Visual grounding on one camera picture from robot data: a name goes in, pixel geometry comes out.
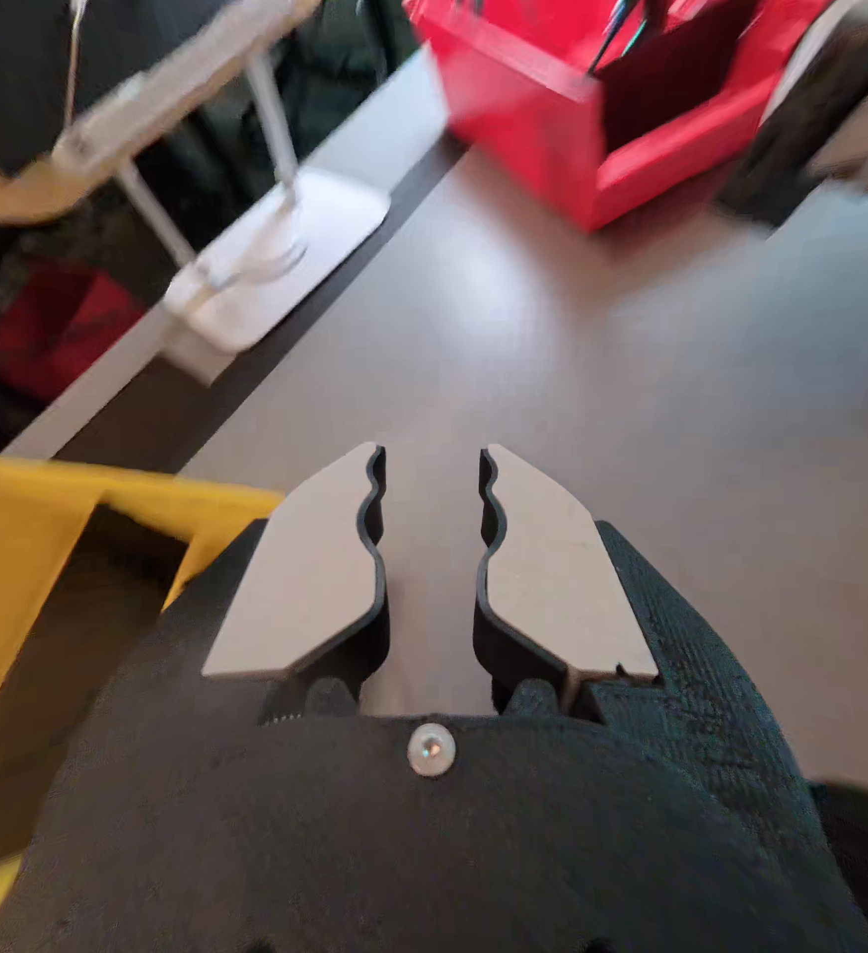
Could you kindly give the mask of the white metal stand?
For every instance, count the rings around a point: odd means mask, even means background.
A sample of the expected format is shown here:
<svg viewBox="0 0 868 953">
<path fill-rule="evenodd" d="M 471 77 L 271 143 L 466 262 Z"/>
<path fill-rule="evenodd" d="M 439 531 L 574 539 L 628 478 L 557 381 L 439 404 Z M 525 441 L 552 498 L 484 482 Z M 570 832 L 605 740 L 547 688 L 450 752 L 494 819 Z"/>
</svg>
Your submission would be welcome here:
<svg viewBox="0 0 868 953">
<path fill-rule="evenodd" d="M 385 220 L 389 193 L 299 166 L 269 50 L 317 2 L 231 2 L 155 65 L 74 116 L 82 20 L 70 2 L 64 125 L 51 153 L 66 173 L 113 173 L 178 265 L 165 309 L 214 351 L 250 350 Z M 235 76 L 251 90 L 276 184 L 197 253 L 144 182 L 135 156 Z"/>
</svg>

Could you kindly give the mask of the yellow plastic bin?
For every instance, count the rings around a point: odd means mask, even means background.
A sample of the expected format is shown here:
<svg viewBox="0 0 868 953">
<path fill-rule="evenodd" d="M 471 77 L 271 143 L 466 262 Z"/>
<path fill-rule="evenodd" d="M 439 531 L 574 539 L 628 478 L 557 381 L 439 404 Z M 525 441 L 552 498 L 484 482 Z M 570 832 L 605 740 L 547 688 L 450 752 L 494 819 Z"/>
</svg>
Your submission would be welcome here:
<svg viewBox="0 0 868 953">
<path fill-rule="evenodd" d="M 0 904 L 122 658 L 277 491 L 0 458 Z"/>
</svg>

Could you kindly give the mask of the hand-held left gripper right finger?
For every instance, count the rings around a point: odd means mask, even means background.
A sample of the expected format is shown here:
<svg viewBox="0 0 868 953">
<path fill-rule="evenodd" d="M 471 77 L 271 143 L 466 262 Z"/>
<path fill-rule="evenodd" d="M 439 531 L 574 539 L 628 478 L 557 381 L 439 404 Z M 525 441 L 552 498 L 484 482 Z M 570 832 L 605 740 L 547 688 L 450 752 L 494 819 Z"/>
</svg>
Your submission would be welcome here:
<svg viewBox="0 0 868 953">
<path fill-rule="evenodd" d="M 651 684 L 659 669 L 591 514 L 512 451 L 480 452 L 475 656 L 497 685 Z"/>
</svg>

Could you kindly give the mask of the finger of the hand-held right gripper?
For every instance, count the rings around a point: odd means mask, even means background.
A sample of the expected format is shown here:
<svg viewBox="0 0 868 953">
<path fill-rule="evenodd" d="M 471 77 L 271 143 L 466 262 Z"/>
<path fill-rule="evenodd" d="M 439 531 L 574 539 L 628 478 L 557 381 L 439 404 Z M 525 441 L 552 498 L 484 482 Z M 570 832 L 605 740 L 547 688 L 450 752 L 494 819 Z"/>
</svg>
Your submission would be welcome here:
<svg viewBox="0 0 868 953">
<path fill-rule="evenodd" d="M 819 187 L 841 182 L 868 195 L 868 94 L 829 133 L 808 130 L 790 93 L 767 118 L 717 194 L 723 213 L 783 224 Z"/>
<path fill-rule="evenodd" d="M 789 99 L 807 69 L 817 66 L 820 54 L 830 54 L 833 46 L 840 47 L 846 32 L 864 28 L 868 28 L 868 1 L 833 2 L 809 27 L 797 46 L 765 109 L 759 128 L 762 129 L 770 116 Z M 842 118 L 832 120 L 831 135 L 839 135 L 840 129 L 844 129 L 845 135 L 868 135 L 868 94 L 860 96 L 859 103 L 846 110 Z"/>
</svg>

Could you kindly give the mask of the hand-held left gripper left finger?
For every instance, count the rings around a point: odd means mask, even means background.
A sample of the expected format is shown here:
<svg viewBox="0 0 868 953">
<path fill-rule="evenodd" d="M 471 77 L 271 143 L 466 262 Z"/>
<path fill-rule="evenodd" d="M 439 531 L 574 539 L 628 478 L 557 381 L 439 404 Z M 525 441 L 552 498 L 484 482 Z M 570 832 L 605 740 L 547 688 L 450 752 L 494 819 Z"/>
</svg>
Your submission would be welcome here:
<svg viewBox="0 0 868 953">
<path fill-rule="evenodd" d="M 286 681 L 379 618 L 385 449 L 365 442 L 273 509 L 202 666 L 210 680 Z"/>
</svg>

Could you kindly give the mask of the red bag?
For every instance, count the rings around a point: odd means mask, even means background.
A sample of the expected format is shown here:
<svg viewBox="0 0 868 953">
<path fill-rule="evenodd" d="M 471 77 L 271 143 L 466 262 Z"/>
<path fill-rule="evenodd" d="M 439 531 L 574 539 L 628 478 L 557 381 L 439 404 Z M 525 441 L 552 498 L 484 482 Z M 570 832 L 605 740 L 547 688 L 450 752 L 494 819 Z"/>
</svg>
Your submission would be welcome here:
<svg viewBox="0 0 868 953">
<path fill-rule="evenodd" d="M 0 387 L 48 406 L 146 314 L 105 270 L 38 258 L 0 315 Z"/>
</svg>

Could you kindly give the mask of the red plastic bin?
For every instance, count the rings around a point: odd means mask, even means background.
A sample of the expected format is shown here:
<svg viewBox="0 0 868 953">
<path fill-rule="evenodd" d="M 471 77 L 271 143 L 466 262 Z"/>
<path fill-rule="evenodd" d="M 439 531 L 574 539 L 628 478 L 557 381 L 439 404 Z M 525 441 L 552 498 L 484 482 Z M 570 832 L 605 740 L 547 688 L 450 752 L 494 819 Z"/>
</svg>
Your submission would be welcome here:
<svg viewBox="0 0 868 953">
<path fill-rule="evenodd" d="M 823 1 L 404 2 L 448 127 L 583 232 L 737 156 Z"/>
</svg>

